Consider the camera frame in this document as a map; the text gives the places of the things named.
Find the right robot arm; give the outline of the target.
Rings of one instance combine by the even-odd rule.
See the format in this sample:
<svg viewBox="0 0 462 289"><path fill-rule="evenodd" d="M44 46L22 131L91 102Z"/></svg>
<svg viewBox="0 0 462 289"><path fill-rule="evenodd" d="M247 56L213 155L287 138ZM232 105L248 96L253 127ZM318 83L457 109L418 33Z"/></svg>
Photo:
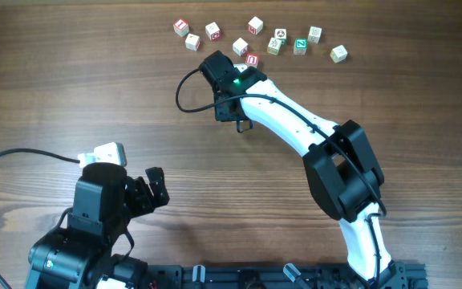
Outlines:
<svg viewBox="0 0 462 289"><path fill-rule="evenodd" d="M239 69L220 51L199 70L212 88L218 121L258 122L302 157L312 198L340 225L348 265L362 280L378 284L391 262L379 225L386 213L380 197L384 176L363 128L309 112L263 72Z"/></svg>

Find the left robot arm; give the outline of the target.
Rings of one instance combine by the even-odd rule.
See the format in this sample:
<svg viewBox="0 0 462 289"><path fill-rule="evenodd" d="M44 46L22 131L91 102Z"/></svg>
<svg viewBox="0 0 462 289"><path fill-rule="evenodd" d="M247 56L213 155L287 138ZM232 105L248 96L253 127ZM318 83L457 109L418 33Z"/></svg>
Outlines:
<svg viewBox="0 0 462 289"><path fill-rule="evenodd" d="M121 165L93 163L83 168L72 207L30 249L28 288L151 288L148 264L130 254L114 254L128 224L169 202L164 171L146 169L132 178Z"/></svg>

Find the wooden block red U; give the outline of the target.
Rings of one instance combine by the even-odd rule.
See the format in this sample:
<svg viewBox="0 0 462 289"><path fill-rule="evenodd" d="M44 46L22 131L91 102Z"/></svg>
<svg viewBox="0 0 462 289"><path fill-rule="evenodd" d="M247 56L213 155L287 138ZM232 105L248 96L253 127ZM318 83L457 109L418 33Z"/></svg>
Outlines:
<svg viewBox="0 0 462 289"><path fill-rule="evenodd" d="M258 64L259 64L259 55L249 53L246 56L245 65L247 67L255 67L255 68L257 68Z"/></svg>

